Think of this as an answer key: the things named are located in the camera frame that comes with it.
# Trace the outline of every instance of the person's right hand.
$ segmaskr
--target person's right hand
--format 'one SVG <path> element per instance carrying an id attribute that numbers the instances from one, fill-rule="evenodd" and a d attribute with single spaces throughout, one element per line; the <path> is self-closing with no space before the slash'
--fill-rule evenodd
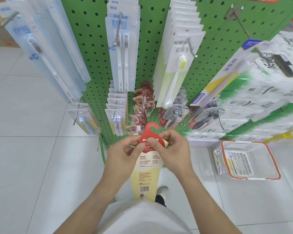
<path id="1" fill-rule="evenodd" d="M 146 141 L 161 156 L 166 167 L 179 179 L 184 173 L 193 172 L 190 146 L 188 140 L 175 130 L 166 130 L 159 134 L 170 145 L 164 148 L 156 139 L 150 137 Z"/>

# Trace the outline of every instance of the hand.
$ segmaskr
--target hand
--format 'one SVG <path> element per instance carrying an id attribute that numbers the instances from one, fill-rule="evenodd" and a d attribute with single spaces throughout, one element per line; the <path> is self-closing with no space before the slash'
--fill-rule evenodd
<path id="1" fill-rule="evenodd" d="M 111 145 L 107 151 L 102 180 L 115 188 L 115 194 L 131 176 L 136 161 L 145 147 L 145 143 L 139 144 L 140 137 L 126 137 Z"/>
<path id="2" fill-rule="evenodd" d="M 164 148 L 152 137 L 148 138 L 147 142 L 160 154 L 168 170 L 178 179 L 184 173 L 193 172 L 188 140 L 175 130 L 163 131 L 159 136 L 168 142 L 169 148 Z"/>

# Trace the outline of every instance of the person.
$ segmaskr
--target person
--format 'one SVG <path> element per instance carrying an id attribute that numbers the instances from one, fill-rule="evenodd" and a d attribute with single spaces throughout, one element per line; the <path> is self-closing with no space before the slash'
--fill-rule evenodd
<path id="1" fill-rule="evenodd" d="M 175 130 L 164 131 L 159 136 L 168 141 L 170 147 L 164 148 L 154 138 L 148 138 L 147 143 L 160 154 L 166 167 L 179 180 L 199 232 L 241 233 L 195 174 L 188 140 Z M 125 203 L 115 211 L 114 216 L 106 218 L 105 223 L 100 224 L 98 228 L 104 212 L 131 176 L 136 161 L 145 147 L 145 143 L 139 143 L 139 138 L 140 136 L 129 136 L 109 147 L 102 179 L 89 197 L 54 232 L 55 234 L 191 233 L 184 221 L 164 206 L 166 187 L 161 187 L 162 193 L 156 196 L 160 200 L 157 202 L 162 204 L 147 200 Z"/>

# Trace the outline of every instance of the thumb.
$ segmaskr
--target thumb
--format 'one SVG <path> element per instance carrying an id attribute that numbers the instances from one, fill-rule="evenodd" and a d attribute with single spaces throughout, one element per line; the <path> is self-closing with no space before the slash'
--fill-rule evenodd
<path id="1" fill-rule="evenodd" d="M 150 137 L 146 140 L 160 155 L 165 153 L 165 148 L 155 138 Z"/>
<path id="2" fill-rule="evenodd" d="M 129 157 L 133 157 L 132 159 L 137 161 L 138 157 L 140 156 L 140 154 L 142 153 L 142 151 L 145 148 L 145 143 L 140 143 L 138 144 L 132 151 L 132 153 L 130 154 Z"/>

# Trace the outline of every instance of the shoe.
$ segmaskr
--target shoe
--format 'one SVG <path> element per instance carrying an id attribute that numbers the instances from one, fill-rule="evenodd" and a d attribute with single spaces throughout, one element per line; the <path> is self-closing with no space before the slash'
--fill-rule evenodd
<path id="1" fill-rule="evenodd" d="M 161 197 L 163 197 L 164 202 L 166 203 L 166 201 L 168 200 L 168 187 L 160 186 L 156 191 L 156 195 L 160 195 Z"/>

